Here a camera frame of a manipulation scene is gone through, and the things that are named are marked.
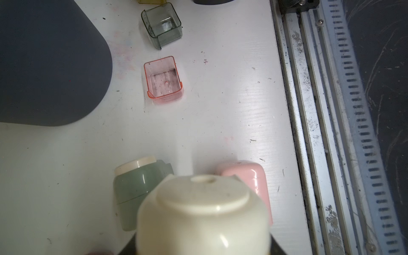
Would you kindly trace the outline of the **pink shavings tray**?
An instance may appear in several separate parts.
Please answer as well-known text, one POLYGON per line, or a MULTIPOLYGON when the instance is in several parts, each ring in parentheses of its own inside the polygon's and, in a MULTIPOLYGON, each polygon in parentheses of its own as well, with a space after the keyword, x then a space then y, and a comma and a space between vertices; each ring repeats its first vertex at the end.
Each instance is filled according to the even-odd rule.
POLYGON ((184 88, 173 56, 147 62, 143 68, 147 96, 154 104, 168 104, 183 97, 184 88))

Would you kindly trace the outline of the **pink sharpener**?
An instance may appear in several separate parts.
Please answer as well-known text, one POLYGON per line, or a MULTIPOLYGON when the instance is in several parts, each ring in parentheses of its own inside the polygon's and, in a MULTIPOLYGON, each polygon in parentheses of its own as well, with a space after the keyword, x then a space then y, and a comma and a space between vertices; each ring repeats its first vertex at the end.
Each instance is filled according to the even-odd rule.
POLYGON ((264 202, 269 213, 269 224, 273 225, 266 173, 260 164, 236 160, 219 164, 215 173, 220 176, 238 176, 264 202))

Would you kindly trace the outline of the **yellow sharpener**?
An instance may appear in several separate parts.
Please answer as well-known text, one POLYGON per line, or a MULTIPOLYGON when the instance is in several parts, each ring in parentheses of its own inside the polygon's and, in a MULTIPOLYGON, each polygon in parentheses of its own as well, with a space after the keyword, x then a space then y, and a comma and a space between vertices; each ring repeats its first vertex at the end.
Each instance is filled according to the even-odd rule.
POLYGON ((166 177, 137 215, 139 255, 267 255, 264 202, 236 176, 166 177))

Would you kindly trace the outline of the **green pencil sharpener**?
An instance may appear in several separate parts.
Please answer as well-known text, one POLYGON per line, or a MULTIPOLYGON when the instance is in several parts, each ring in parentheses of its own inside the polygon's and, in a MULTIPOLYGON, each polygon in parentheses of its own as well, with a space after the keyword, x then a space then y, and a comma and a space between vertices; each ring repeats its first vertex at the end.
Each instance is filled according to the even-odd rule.
POLYGON ((114 170, 113 190, 124 231, 136 230, 137 213, 143 200, 164 178, 173 173, 170 163, 154 156, 130 161, 114 170))

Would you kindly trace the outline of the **clear green-sharpener tray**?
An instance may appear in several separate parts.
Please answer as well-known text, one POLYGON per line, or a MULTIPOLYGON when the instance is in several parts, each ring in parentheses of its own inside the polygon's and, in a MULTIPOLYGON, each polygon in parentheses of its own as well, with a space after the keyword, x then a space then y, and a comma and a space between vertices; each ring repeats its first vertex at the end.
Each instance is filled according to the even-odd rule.
POLYGON ((172 3, 143 10, 141 18, 152 45, 158 50, 183 36, 182 23, 172 3))

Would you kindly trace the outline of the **yellow shavings tray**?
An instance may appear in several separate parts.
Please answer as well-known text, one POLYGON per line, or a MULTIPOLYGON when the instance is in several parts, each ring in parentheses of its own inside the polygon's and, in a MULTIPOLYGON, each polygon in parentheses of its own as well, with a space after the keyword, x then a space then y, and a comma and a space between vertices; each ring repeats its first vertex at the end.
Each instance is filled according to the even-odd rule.
POLYGON ((162 5, 167 3, 167 0, 137 0, 139 4, 162 5))

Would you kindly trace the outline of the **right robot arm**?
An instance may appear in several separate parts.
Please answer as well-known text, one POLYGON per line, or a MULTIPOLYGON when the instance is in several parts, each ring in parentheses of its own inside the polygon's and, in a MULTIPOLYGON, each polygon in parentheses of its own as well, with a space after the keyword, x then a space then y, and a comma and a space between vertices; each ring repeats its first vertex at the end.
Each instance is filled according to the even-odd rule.
POLYGON ((306 12, 316 9, 320 0, 278 0, 281 14, 306 12))

